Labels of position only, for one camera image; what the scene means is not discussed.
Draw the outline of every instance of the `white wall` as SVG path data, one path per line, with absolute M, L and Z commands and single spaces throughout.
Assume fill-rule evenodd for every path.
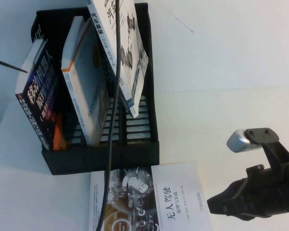
M 156 91 L 289 86 L 289 0 L 148 2 Z M 0 59 L 21 66 L 37 10 L 77 6 L 85 1 L 0 0 Z M 0 120 L 16 76 L 0 66 Z

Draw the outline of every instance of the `black book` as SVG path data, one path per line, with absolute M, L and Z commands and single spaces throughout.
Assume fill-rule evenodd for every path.
M 52 150 L 54 142 L 56 145 L 65 142 L 60 135 L 62 128 L 56 126 L 62 124 L 62 117 L 56 110 L 60 72 L 49 53 L 47 41 L 37 39 L 33 42 L 22 69 L 27 73 L 19 73 L 15 95 L 43 148 Z

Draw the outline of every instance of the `book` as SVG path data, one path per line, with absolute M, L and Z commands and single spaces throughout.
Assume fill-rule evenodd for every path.
M 19 73 L 15 88 L 20 105 L 47 151 L 66 148 L 62 117 L 56 109 L 60 72 L 48 45 L 42 39 L 33 42 L 21 67 L 27 73 Z
M 99 144 L 109 99 L 91 19 L 75 16 L 62 53 L 62 73 L 86 143 Z
M 113 72 L 117 66 L 115 0 L 86 0 L 96 31 Z M 141 40 L 133 0 L 120 0 L 121 71 L 120 98 L 126 110 L 136 118 L 144 87 L 148 56 Z
M 91 173 L 89 231 L 95 231 L 104 172 Z M 195 163 L 113 170 L 103 231 L 211 231 Z

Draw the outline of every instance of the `black cable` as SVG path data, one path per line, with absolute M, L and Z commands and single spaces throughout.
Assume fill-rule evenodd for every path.
M 9 67 L 9 68 L 11 68 L 11 69 L 15 69 L 15 70 L 17 70 L 17 71 L 22 71 L 22 72 L 28 73 L 27 71 L 25 71 L 25 70 L 23 70 L 23 69 L 20 69 L 20 68 L 18 68 L 18 67 L 16 67 L 16 66 L 13 66 L 13 65 L 7 64 L 7 63 L 2 62 L 2 61 L 0 61 L 0 65 L 3 65 L 3 66 L 6 66 L 6 67 Z
M 110 118 L 110 128 L 108 134 L 108 142 L 107 142 L 107 153 L 109 156 L 108 166 L 106 168 L 106 176 L 105 176 L 105 187 L 104 187 L 104 196 L 103 196 L 103 203 L 102 209 L 100 214 L 100 219 L 98 221 L 96 231 L 101 231 L 104 217 L 105 217 L 105 210 L 107 205 L 107 198 L 108 198 L 108 191 L 109 191 L 109 180 L 110 180 L 110 171 L 111 171 L 111 155 L 112 155 L 112 133 L 115 123 L 115 114 L 116 108 L 118 104 L 118 96 L 119 96 L 119 80 L 120 80 L 120 67 L 121 67 L 121 56 L 120 56 L 120 12 L 119 12 L 119 0 L 116 0 L 116 32 L 117 32 L 117 70 L 116 70 L 116 79 L 115 79 L 115 92 L 114 92 L 114 100 L 112 103 L 112 111 L 111 111 L 111 118 Z

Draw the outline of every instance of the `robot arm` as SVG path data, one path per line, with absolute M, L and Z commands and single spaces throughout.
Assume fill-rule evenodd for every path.
M 237 130 L 227 146 L 235 153 L 262 147 L 270 168 L 247 168 L 246 178 L 208 200 L 210 212 L 246 221 L 289 212 L 289 152 L 277 134 L 269 128 Z

